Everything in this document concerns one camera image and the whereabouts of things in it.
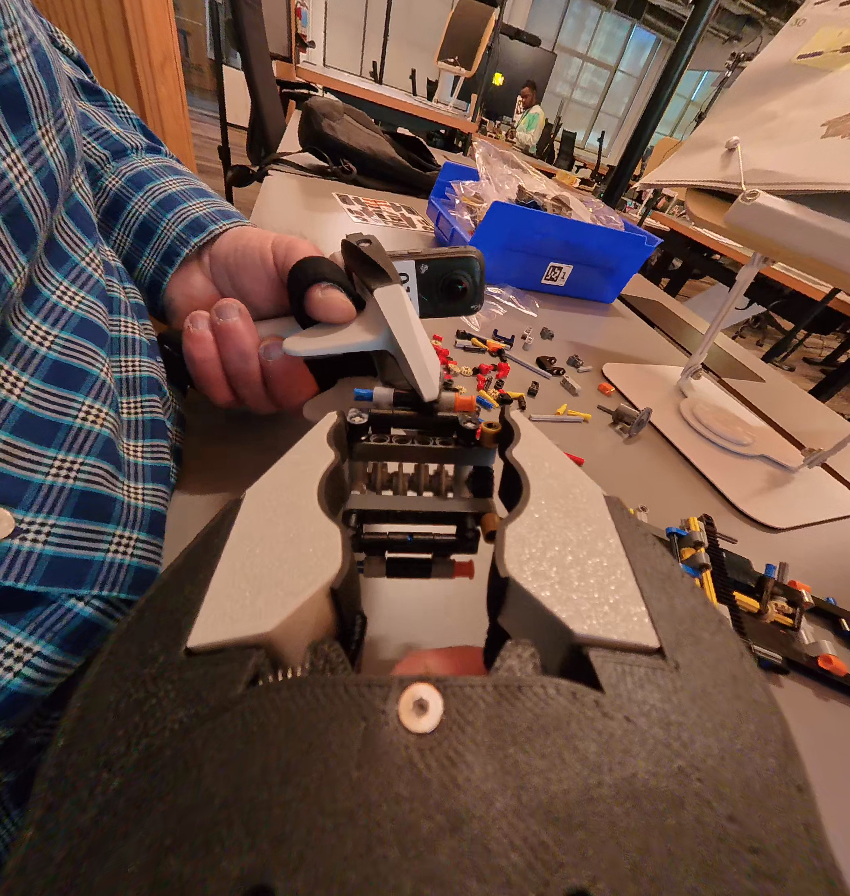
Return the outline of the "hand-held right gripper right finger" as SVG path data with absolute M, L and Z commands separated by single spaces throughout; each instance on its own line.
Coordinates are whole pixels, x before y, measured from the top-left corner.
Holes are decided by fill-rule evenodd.
M 498 525 L 485 665 L 527 641 L 565 676 L 576 651 L 657 655 L 662 644 L 606 495 L 514 406 L 500 414 Z

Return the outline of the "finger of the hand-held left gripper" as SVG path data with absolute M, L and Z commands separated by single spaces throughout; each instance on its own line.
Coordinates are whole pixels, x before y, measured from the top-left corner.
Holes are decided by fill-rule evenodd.
M 409 386 L 423 401 L 437 401 L 441 363 L 404 287 L 394 283 L 378 287 L 372 297 L 393 341 L 389 353 Z

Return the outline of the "lego axle with orange pin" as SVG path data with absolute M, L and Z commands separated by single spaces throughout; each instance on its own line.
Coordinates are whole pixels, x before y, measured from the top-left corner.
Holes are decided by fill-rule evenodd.
M 400 390 L 387 386 L 354 388 L 353 401 L 368 404 L 375 409 L 409 410 L 417 413 L 474 413 L 479 409 L 473 395 L 453 391 L 441 391 L 439 397 L 427 401 L 412 390 Z

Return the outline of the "small lego engine assembly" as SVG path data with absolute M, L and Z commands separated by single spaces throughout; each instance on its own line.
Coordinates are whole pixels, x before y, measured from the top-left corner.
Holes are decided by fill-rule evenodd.
M 498 532 L 501 426 L 474 411 L 347 412 L 341 521 L 364 579 L 470 581 Z

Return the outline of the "lego sticker sheet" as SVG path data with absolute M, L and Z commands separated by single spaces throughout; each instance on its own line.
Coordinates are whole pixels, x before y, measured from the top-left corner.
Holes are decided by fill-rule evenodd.
M 433 231 L 431 220 L 407 203 L 337 192 L 332 196 L 354 223 L 418 233 Z

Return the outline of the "grey lego hub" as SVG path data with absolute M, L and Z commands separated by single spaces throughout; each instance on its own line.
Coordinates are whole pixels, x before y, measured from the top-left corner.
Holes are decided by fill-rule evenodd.
M 614 409 L 603 405 L 597 405 L 597 409 L 610 415 L 610 425 L 626 442 L 636 439 L 648 427 L 653 415 L 651 407 L 637 409 L 625 402 L 621 402 Z

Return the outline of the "lego instruction booklet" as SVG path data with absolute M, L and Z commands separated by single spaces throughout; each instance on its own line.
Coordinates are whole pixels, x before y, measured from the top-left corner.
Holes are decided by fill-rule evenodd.
M 850 193 L 850 1 L 809 1 L 643 187 Z

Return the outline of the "person's left hand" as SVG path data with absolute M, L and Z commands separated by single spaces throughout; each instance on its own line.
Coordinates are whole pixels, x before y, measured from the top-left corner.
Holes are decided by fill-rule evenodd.
M 268 415 L 294 411 L 318 393 L 307 364 L 287 356 L 281 339 L 262 339 L 255 323 L 290 314 L 290 269 L 322 255 L 304 239 L 243 226 L 174 271 L 163 292 L 165 319 L 181 329 L 193 384 L 216 406 Z

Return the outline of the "flat clear plastic bag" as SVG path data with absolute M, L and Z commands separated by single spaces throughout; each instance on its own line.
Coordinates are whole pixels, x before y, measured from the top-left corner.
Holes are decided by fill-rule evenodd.
M 480 310 L 472 315 L 460 317 L 463 329 L 481 332 L 494 321 L 510 312 L 517 312 L 530 318 L 540 313 L 540 304 L 535 294 L 508 285 L 486 286 L 485 296 Z

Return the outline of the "small blue plastic bin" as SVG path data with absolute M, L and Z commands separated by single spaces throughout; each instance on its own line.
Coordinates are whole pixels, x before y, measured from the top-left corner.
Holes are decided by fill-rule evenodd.
M 431 191 L 427 206 L 427 217 L 434 225 L 436 233 L 450 233 L 454 228 L 469 238 L 477 226 L 468 204 L 477 190 L 464 188 L 464 184 L 480 180 L 478 169 L 466 160 L 447 158 L 442 161 L 438 178 Z

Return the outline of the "large blue plastic bin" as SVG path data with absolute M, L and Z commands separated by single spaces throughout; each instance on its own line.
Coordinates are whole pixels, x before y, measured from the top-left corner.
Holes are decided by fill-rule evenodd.
M 484 257 L 489 284 L 608 305 L 661 242 L 629 221 L 616 230 L 493 203 L 470 244 Z

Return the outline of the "clear plastic bags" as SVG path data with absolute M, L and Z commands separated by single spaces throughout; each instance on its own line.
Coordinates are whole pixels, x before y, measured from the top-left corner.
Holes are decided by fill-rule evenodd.
M 487 140 L 477 139 L 472 144 L 471 154 L 480 180 L 462 186 L 477 190 L 473 198 L 468 200 L 477 225 L 491 205 L 507 203 L 608 230 L 625 230 L 624 220 L 603 202 L 547 177 L 528 162 L 519 159 L 513 151 L 499 148 Z

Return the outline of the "cream base board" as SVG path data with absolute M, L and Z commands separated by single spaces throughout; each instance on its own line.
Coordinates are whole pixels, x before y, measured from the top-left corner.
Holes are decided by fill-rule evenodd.
M 850 490 L 714 382 L 676 366 L 608 363 L 603 375 L 734 507 L 775 530 L 850 518 Z

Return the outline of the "wooden desk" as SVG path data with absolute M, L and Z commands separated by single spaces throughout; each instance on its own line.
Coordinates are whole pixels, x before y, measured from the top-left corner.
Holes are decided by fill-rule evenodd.
M 671 217 L 654 211 L 645 220 L 645 224 L 650 230 L 661 233 L 663 243 L 668 242 L 673 235 L 677 234 L 677 239 L 680 242 L 688 242 L 688 248 L 710 252 L 714 261 L 725 259 L 743 265 L 750 260 L 752 254 L 740 243 L 724 237 L 715 230 L 697 227 L 686 217 Z M 829 283 L 789 266 L 788 263 L 771 263 L 762 269 L 760 275 L 814 301 L 822 301 L 831 289 Z M 843 290 L 839 291 L 830 302 L 829 307 L 850 318 L 850 295 Z
M 479 130 L 476 121 L 452 107 L 414 97 L 405 91 L 377 84 L 359 75 L 344 73 L 329 66 L 307 63 L 297 64 L 295 73 L 301 80 L 317 84 L 335 94 L 348 95 L 371 105 L 389 108 L 441 127 L 449 127 L 466 134 L 475 134 Z

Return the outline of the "black metal pillar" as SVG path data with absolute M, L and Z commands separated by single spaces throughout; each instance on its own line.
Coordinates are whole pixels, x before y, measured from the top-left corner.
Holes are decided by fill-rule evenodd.
M 626 146 L 620 154 L 615 170 L 607 178 L 600 198 L 615 209 L 630 187 L 631 178 L 643 153 L 662 119 L 665 108 L 673 97 L 677 84 L 685 73 L 697 45 L 704 35 L 717 1 L 696 1 L 681 29 L 672 51 L 662 69 L 653 91 L 648 97 Z

